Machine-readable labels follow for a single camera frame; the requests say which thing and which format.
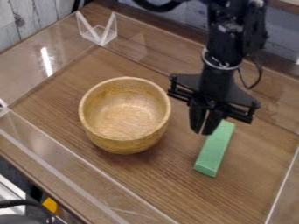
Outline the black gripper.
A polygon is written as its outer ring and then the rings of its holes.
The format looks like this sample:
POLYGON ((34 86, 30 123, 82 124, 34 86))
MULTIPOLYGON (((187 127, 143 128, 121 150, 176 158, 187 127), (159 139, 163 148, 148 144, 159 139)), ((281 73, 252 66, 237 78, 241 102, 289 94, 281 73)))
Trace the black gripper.
POLYGON ((168 95, 187 102, 191 129, 196 134, 211 135, 228 117, 243 123, 252 122, 260 102, 239 87, 233 73, 233 70, 205 66, 200 74, 169 76, 168 95))

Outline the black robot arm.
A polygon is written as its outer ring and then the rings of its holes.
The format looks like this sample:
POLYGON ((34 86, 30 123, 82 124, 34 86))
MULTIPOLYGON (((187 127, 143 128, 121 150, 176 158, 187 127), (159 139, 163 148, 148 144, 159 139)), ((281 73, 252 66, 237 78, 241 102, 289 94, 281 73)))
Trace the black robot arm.
POLYGON ((208 39, 199 74, 169 76, 168 95, 187 102, 195 133, 211 135, 233 118, 251 123, 260 102, 248 94, 256 83, 237 84, 243 59, 261 67, 257 52, 267 42, 267 0, 208 0, 208 39))

